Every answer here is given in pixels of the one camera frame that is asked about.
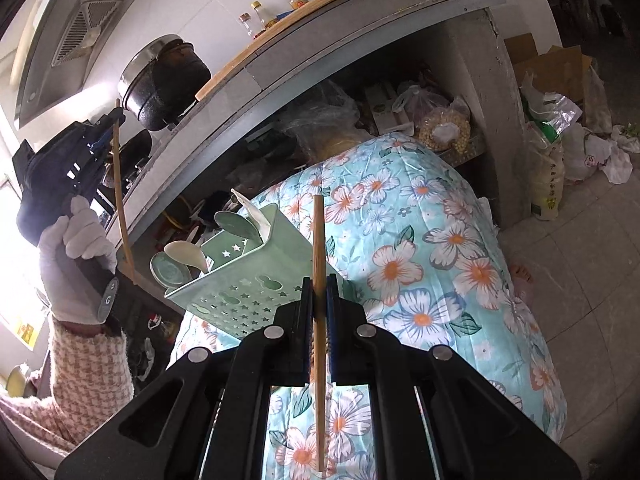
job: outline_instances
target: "metal rivet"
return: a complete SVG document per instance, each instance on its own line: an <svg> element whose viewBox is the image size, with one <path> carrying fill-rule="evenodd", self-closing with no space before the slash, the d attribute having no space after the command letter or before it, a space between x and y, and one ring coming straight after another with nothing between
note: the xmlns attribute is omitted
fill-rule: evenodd
<svg viewBox="0 0 640 480"><path fill-rule="evenodd" d="M356 329L356 334L358 334L360 337L373 337L376 335L376 327L369 324L360 325Z"/></svg>
<svg viewBox="0 0 640 480"><path fill-rule="evenodd" d="M446 345L434 346L431 351L438 361L448 361L453 357L453 351Z"/></svg>
<svg viewBox="0 0 640 480"><path fill-rule="evenodd" d="M209 357L209 352L206 348L194 348L189 352L189 361L192 363L201 363Z"/></svg>
<svg viewBox="0 0 640 480"><path fill-rule="evenodd" d="M271 325L264 329L264 336L267 339L280 339L284 335L281 326Z"/></svg>

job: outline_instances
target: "blue floral blanket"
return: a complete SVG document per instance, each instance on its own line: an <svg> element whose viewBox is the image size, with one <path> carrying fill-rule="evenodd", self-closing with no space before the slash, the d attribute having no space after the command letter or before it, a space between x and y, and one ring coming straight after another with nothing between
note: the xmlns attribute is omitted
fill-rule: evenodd
<svg viewBox="0 0 640 480"><path fill-rule="evenodd" d="M456 350L558 442L566 401L546 342L513 284L492 222L469 184L410 137L389 134L316 164L257 196L312 240L312 195L326 197L329 263L369 322L404 344ZM187 313L172 362L194 346L238 340ZM263 477L307 480L315 468L313 387L271 396ZM376 478L366 386L327 384L328 468Z"/></svg>

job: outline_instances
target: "tiled floor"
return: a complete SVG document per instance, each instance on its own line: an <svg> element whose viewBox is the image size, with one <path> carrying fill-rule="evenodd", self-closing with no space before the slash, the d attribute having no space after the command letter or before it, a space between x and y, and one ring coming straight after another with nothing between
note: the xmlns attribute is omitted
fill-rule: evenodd
<svg viewBox="0 0 640 480"><path fill-rule="evenodd" d="M533 274L531 307L568 403L561 446L583 475L640 410L640 172L613 186L601 171L564 188L558 219L498 235Z"/></svg>

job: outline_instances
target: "white glove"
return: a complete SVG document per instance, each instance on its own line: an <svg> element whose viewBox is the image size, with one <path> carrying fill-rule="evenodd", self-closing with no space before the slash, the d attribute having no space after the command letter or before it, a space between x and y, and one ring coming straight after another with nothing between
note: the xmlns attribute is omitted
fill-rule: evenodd
<svg viewBox="0 0 640 480"><path fill-rule="evenodd" d="M58 218L40 235L40 277L51 303L51 313L59 321L95 325L102 292L98 293L87 280L73 280L60 269L56 250L64 242L66 256L85 260L96 258L104 269L115 272L115 247L107 240L98 215L89 209L82 196L71 200L72 217Z"/></svg>

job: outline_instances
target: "stainless steel pot rim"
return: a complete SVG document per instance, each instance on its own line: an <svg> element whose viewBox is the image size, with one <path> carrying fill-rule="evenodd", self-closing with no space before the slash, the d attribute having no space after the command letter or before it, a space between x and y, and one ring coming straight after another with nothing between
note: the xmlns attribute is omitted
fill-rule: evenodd
<svg viewBox="0 0 640 480"><path fill-rule="evenodd" d="M140 49L133 59L129 61L118 81L118 94L121 99L124 99L127 89L138 74L144 70L145 66L153 61L167 44L175 40L182 41L182 38L177 34L165 34Z"/></svg>

